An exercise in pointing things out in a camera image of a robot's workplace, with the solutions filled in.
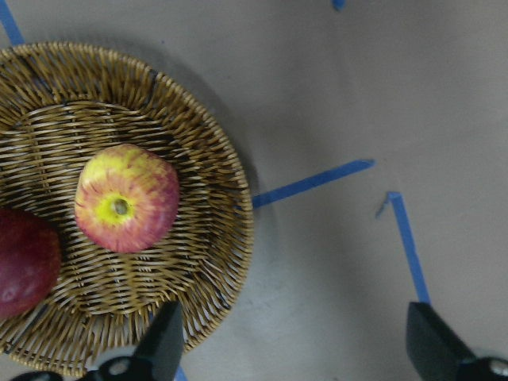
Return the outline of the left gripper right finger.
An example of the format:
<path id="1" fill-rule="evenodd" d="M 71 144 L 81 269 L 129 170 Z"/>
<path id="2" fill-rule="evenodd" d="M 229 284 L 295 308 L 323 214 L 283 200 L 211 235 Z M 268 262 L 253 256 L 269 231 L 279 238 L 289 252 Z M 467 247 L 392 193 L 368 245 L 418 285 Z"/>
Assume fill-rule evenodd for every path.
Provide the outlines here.
<path id="1" fill-rule="evenodd" d="M 507 379 L 507 359 L 476 355 L 428 303 L 408 305 L 406 352 L 425 381 Z"/>

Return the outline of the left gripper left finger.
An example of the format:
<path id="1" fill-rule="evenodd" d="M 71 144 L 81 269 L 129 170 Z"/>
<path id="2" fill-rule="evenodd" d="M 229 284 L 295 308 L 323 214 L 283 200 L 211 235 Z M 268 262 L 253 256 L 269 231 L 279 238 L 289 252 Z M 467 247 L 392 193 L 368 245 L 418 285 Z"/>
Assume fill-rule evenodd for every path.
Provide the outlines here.
<path id="1" fill-rule="evenodd" d="M 86 380 L 181 380 L 183 313 L 179 302 L 163 304 L 131 352 L 109 354 Z"/>

